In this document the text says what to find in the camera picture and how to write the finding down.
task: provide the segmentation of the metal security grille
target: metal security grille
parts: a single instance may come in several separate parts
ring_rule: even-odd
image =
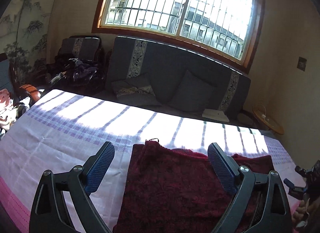
[[[108,0],[104,24],[179,35],[241,59],[254,3],[255,0]]]

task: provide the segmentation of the round wooden table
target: round wooden table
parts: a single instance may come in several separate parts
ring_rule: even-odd
[[[280,124],[278,124],[272,117],[267,115],[266,118],[263,119],[262,115],[264,115],[264,112],[260,111],[256,107],[252,107],[252,111],[255,117],[263,124],[265,124],[268,128],[270,128],[272,131],[280,135],[284,134],[283,127]]]

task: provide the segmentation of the throw pillow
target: throw pillow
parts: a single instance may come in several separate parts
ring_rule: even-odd
[[[161,105],[146,74],[111,83],[118,102],[130,106]]]
[[[185,112],[202,112],[208,105],[214,87],[186,71],[169,106]]]

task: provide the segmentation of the wall socket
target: wall socket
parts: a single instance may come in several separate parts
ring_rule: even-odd
[[[306,70],[307,60],[303,57],[299,57],[297,69],[301,69],[302,71]]]

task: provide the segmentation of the wooden window frame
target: wooden window frame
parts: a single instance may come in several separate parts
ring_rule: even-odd
[[[103,26],[101,27],[101,20],[104,14],[104,7],[107,0],[98,0],[96,12],[93,19],[92,24],[92,33],[105,33],[105,34],[116,34],[119,36],[130,36],[130,37],[137,37],[141,39],[148,39],[154,40],[161,43],[167,43],[173,46],[181,47],[187,50],[191,50],[193,52],[202,54],[204,56],[208,56],[214,60],[218,60],[221,63],[229,65],[245,74],[248,74],[258,47],[263,18],[264,18],[264,11],[265,11],[265,0],[257,0],[257,10],[255,21],[252,25],[252,34],[250,37],[250,41],[247,45],[247,49],[245,52],[244,59],[242,61],[236,62],[234,58],[222,51],[212,51],[212,47],[195,42],[192,43],[194,40],[190,40],[188,38],[182,36],[173,36],[169,33],[154,31],[146,32],[144,29],[135,28],[135,27],[127,27],[127,26]]]

